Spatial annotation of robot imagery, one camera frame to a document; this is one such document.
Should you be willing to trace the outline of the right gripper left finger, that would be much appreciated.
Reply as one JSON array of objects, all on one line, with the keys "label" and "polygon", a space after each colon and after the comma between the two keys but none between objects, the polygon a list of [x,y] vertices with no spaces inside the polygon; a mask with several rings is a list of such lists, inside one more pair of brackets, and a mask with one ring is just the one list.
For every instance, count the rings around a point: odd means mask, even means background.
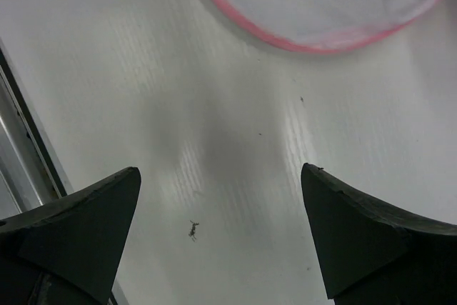
[{"label": "right gripper left finger", "polygon": [[1,303],[107,304],[140,188],[128,167],[1,220]]}]

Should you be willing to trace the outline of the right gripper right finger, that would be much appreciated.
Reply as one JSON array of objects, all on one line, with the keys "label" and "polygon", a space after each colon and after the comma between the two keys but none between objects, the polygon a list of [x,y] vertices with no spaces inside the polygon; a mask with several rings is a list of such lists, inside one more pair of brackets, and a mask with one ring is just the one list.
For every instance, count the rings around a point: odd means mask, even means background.
[{"label": "right gripper right finger", "polygon": [[304,164],[303,203],[335,304],[455,304],[456,225],[365,194]]}]

